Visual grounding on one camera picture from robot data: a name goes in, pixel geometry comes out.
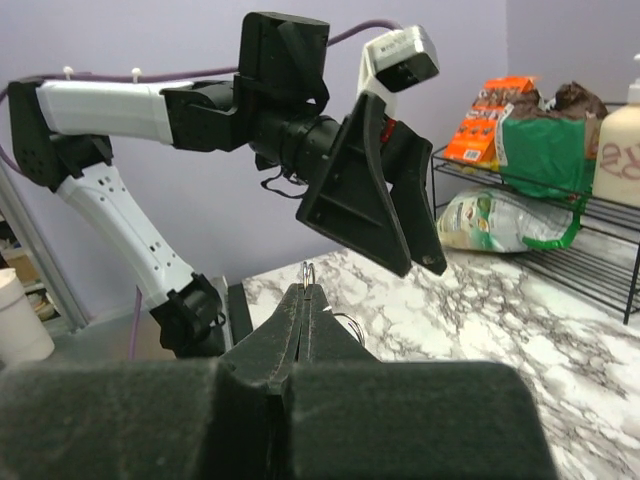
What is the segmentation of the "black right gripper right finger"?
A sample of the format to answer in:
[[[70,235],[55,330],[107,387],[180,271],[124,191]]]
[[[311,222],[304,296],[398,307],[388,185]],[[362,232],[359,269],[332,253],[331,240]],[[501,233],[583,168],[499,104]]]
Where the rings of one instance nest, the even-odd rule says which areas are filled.
[[[533,395],[491,361],[317,358],[287,379],[290,479],[556,479]]]

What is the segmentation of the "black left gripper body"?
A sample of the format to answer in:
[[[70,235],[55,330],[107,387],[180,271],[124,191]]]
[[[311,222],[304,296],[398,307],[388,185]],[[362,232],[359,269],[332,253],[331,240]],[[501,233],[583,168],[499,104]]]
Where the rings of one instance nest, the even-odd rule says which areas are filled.
[[[252,150],[260,170],[308,186],[309,195],[386,195],[382,151],[395,121],[384,113],[353,112],[339,123],[325,115],[294,112],[259,114]]]

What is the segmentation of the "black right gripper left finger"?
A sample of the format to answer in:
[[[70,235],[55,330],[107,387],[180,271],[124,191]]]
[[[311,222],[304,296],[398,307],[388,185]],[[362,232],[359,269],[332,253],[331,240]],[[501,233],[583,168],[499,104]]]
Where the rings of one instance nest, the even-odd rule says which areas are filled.
[[[304,288],[219,358],[28,363],[1,375],[5,479],[301,479],[287,380]]]

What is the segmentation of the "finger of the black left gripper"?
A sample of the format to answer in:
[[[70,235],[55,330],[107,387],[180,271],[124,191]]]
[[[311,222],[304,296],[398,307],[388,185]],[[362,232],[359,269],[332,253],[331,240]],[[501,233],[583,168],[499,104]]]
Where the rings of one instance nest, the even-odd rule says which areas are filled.
[[[379,97],[364,93],[351,113],[384,113],[384,108]],[[386,195],[309,195],[306,191],[296,219],[397,276],[411,269],[409,247],[389,191]]]
[[[389,119],[381,132],[384,178],[409,247],[411,260],[433,274],[447,261],[438,237],[426,190],[432,143],[401,121]]]

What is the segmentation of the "red handled key organizer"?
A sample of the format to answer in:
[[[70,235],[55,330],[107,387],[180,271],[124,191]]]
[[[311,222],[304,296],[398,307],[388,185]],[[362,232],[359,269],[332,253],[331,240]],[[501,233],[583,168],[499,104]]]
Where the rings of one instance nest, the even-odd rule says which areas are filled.
[[[310,261],[304,261],[302,263],[301,283],[304,292],[307,292],[311,286],[316,284],[315,266]],[[356,318],[346,312],[335,310],[327,299],[324,300],[324,303],[325,306],[323,307],[323,311],[329,312],[334,317],[340,318],[342,320],[343,327],[347,330],[350,330],[352,336],[358,341],[358,343],[362,347],[365,347],[366,344],[364,331]]]

